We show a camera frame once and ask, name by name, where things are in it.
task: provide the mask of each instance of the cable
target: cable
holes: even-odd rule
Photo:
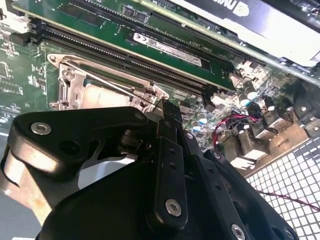
[[[251,120],[253,122],[258,122],[260,119],[257,119],[253,116],[249,116],[249,115],[244,115],[244,114],[234,114],[234,115],[231,115],[231,116],[228,116],[226,118],[224,118],[223,120],[221,120],[220,122],[217,123],[217,125],[215,126],[213,132],[212,132],[212,144],[213,144],[213,148],[216,147],[216,141],[218,139],[218,136],[220,133],[216,133],[218,128],[223,125],[225,122],[227,122],[228,120],[230,119],[248,119],[248,120]]]
[[[275,194],[275,193],[271,193],[271,192],[263,192],[263,191],[258,191],[258,193],[260,194],[264,194],[264,195],[268,195],[268,196],[274,196],[274,197],[277,197],[277,198],[283,198],[283,199],[286,199],[286,200],[290,200],[290,201],[293,201],[293,202],[296,202],[298,204],[301,204],[301,205],[306,205],[306,206],[309,206],[310,208],[312,208],[313,210],[316,210],[317,212],[320,212],[320,207],[317,207],[317,206],[314,206],[310,203],[306,203],[304,201],[301,201],[299,199],[294,199],[294,198],[291,198],[287,195],[280,195],[280,194]]]

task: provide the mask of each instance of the metal mesh grille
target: metal mesh grille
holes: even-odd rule
[[[288,195],[320,207],[320,138],[278,159],[247,181],[258,191]],[[296,231],[300,240],[320,240],[320,212],[280,197],[261,196]]]

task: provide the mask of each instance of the capacitor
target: capacitor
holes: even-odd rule
[[[191,133],[191,134],[194,134],[194,131],[192,130],[192,128],[187,128],[186,131]]]
[[[247,109],[248,114],[256,119],[262,118],[262,111],[259,104],[253,102]]]
[[[292,112],[295,109],[289,98],[285,97],[281,102],[287,112]]]
[[[247,86],[244,91],[249,100],[253,100],[258,96],[258,93],[252,84]]]
[[[273,111],[276,108],[275,103],[270,96],[265,97],[264,104],[265,104],[266,108],[268,109],[268,111]]]
[[[199,123],[201,124],[207,124],[208,120],[207,120],[207,114],[205,112],[201,112],[198,114],[198,120]]]
[[[250,100],[247,98],[245,93],[239,93],[238,99],[241,107],[245,107],[250,103]]]
[[[199,121],[193,121],[191,124],[192,124],[192,130],[193,131],[200,131],[201,124],[200,124]]]

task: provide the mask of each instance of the white label sticker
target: white label sticker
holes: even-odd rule
[[[156,40],[153,40],[147,36],[143,36],[139,33],[135,33],[133,36],[133,40],[135,40],[136,42],[141,43],[143,45],[147,45],[153,49],[157,49],[163,53],[174,56],[178,59],[184,60],[188,63],[202,67],[202,63],[201,63],[200,58],[192,56],[190,54],[187,54],[187,53],[180,51],[178,49],[175,49],[171,46],[165,45],[165,44],[158,42]]]

